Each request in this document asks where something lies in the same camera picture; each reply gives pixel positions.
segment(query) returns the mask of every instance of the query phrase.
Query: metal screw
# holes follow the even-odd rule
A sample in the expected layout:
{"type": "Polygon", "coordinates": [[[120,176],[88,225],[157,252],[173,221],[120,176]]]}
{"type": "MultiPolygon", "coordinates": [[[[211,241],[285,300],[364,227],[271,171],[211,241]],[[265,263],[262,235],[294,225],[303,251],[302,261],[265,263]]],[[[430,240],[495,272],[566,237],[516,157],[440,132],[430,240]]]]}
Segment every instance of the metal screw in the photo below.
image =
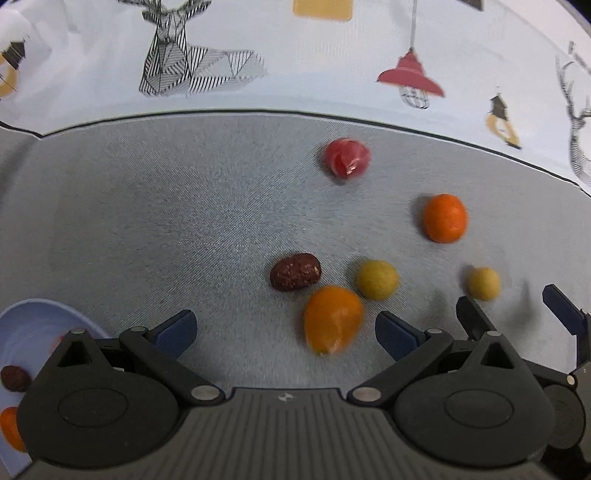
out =
{"type": "Polygon", "coordinates": [[[213,385],[199,385],[191,390],[191,396],[195,400],[210,401],[220,396],[220,391],[213,385]]]}
{"type": "Polygon", "coordinates": [[[364,403],[371,403],[382,398],[382,393],[374,387],[359,387],[353,390],[353,398],[364,403]]]}

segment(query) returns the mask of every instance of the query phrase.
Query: blue gripper pad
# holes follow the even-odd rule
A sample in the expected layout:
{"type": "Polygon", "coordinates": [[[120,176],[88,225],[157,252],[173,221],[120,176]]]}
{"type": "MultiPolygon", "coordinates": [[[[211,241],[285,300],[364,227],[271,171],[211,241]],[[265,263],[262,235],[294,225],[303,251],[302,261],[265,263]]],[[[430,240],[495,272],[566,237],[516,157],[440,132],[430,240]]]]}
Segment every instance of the blue gripper pad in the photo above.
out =
{"type": "Polygon", "coordinates": [[[375,337],[396,361],[404,358],[426,340],[423,332],[390,312],[380,312],[375,319],[375,337]]]}
{"type": "Polygon", "coordinates": [[[542,300],[571,335],[587,334],[585,315],[573,305],[556,285],[552,284],[544,287],[542,300]]]}
{"type": "Polygon", "coordinates": [[[191,310],[182,310],[148,332],[147,339],[175,360],[197,338],[197,319],[191,310]]]}

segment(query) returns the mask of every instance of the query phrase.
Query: dried fruit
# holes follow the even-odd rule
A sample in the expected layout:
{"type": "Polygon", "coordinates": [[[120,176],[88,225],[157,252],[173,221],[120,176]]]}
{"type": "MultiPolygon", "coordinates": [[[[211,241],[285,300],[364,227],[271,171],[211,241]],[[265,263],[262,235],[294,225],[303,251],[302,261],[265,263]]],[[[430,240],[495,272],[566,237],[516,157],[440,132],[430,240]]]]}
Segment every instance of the dried fruit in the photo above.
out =
{"type": "Polygon", "coordinates": [[[31,376],[21,367],[7,365],[0,371],[0,381],[11,392],[26,392],[31,385],[31,376]]]}
{"type": "Polygon", "coordinates": [[[279,291],[309,287],[320,280],[320,261],[312,254],[297,254],[279,260],[269,273],[271,286],[279,291]]]}

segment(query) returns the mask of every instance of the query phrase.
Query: orange fruit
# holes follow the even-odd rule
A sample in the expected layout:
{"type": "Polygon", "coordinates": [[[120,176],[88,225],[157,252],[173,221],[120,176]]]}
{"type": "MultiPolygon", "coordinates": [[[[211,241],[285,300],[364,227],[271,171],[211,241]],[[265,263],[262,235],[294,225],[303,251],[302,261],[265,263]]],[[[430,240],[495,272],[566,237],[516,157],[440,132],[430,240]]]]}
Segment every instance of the orange fruit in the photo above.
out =
{"type": "Polygon", "coordinates": [[[361,299],[346,288],[329,285],[315,292],[304,311],[308,346],[315,353],[345,350],[365,319],[361,299]]]}
{"type": "Polygon", "coordinates": [[[468,212],[458,197],[443,193],[429,200],[423,210],[423,226],[434,242],[451,244],[466,233],[468,212]]]}
{"type": "Polygon", "coordinates": [[[0,413],[0,430],[2,430],[4,438],[12,448],[19,452],[27,452],[21,434],[18,433],[16,407],[8,407],[2,410],[2,413],[0,413]]]}

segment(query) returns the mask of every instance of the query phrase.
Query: red pendant lamp drawing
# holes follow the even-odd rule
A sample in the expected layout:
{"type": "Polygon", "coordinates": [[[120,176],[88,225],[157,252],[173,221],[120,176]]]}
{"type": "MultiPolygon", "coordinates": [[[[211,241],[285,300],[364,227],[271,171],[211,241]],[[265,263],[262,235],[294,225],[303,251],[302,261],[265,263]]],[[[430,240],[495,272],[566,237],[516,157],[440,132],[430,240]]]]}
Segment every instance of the red pendant lamp drawing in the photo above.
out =
{"type": "Polygon", "coordinates": [[[413,28],[410,37],[408,53],[398,60],[395,69],[386,70],[379,74],[378,82],[398,85],[400,97],[408,106],[413,108],[429,108],[429,94],[445,97],[443,89],[423,72],[423,65],[418,61],[414,51],[414,34],[417,28],[417,2],[413,5],[413,28]]]}

